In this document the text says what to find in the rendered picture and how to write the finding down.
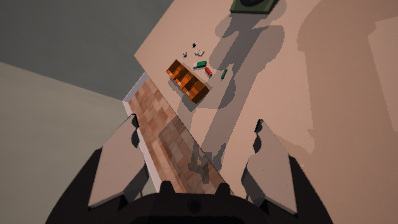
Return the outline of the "green and white eraser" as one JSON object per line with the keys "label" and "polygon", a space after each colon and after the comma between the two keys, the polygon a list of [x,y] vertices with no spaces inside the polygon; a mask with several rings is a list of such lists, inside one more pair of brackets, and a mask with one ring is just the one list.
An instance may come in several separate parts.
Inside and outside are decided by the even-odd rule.
{"label": "green and white eraser", "polygon": [[196,62],[193,64],[193,68],[201,68],[201,67],[206,67],[206,61],[201,61],[201,62]]}

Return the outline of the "white domino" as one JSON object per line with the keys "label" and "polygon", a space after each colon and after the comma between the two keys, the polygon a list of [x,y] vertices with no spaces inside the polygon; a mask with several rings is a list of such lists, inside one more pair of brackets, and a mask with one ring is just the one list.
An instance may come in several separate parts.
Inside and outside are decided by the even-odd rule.
{"label": "white domino", "polygon": [[204,51],[197,49],[197,50],[195,51],[195,54],[196,54],[196,55],[199,55],[199,56],[202,56],[202,55],[204,54]]}

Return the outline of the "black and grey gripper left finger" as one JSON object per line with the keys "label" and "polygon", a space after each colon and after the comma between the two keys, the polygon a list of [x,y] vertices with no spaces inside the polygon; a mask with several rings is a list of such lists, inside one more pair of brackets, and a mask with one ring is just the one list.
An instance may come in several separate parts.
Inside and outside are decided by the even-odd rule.
{"label": "black and grey gripper left finger", "polygon": [[143,152],[137,149],[138,127],[136,113],[132,113],[94,151],[45,224],[106,224],[118,211],[143,196],[149,173]]}

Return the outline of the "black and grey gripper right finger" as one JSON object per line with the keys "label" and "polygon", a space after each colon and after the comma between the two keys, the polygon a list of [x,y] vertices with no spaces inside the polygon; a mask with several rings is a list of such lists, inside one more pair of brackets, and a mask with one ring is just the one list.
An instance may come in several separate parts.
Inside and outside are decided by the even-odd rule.
{"label": "black and grey gripper right finger", "polygon": [[297,160],[263,119],[258,119],[255,132],[255,154],[249,157],[241,178],[246,200],[276,224],[333,224]]}

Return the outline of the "red battery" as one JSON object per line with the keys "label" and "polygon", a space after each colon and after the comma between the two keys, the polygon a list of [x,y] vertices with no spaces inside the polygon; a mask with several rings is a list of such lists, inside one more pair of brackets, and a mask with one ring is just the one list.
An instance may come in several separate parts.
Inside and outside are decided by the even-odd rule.
{"label": "red battery", "polygon": [[206,72],[209,74],[209,76],[212,76],[211,71],[208,69],[208,67],[205,68]]}

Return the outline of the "orange rack of bins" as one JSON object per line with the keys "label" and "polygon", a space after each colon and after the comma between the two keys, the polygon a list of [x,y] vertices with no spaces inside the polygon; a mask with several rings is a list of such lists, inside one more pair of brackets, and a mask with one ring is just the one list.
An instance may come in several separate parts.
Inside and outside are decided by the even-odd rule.
{"label": "orange rack of bins", "polygon": [[188,98],[196,104],[209,91],[209,89],[177,59],[167,69],[167,73],[188,96]]}

